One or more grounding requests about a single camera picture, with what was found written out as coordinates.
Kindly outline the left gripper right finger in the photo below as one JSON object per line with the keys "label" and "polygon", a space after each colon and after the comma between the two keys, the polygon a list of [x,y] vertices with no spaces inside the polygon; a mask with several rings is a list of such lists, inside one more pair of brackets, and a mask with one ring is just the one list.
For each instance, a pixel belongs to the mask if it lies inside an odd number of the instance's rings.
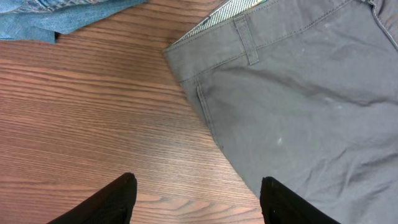
{"label": "left gripper right finger", "polygon": [[265,224],[339,224],[273,177],[264,177],[259,197]]}

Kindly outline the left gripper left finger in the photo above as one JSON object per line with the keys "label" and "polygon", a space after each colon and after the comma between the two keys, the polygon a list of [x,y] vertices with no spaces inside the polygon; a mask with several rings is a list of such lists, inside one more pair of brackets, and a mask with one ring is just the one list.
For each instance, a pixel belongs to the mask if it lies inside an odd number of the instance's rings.
{"label": "left gripper left finger", "polygon": [[49,224],[129,224],[137,179],[127,172]]}

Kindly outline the grey shorts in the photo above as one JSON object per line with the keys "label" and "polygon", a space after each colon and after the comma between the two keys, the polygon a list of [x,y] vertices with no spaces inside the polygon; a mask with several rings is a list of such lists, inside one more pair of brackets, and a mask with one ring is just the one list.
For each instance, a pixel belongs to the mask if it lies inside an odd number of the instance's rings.
{"label": "grey shorts", "polygon": [[218,12],[165,58],[249,189],[271,176],[340,223],[396,223],[397,2]]}

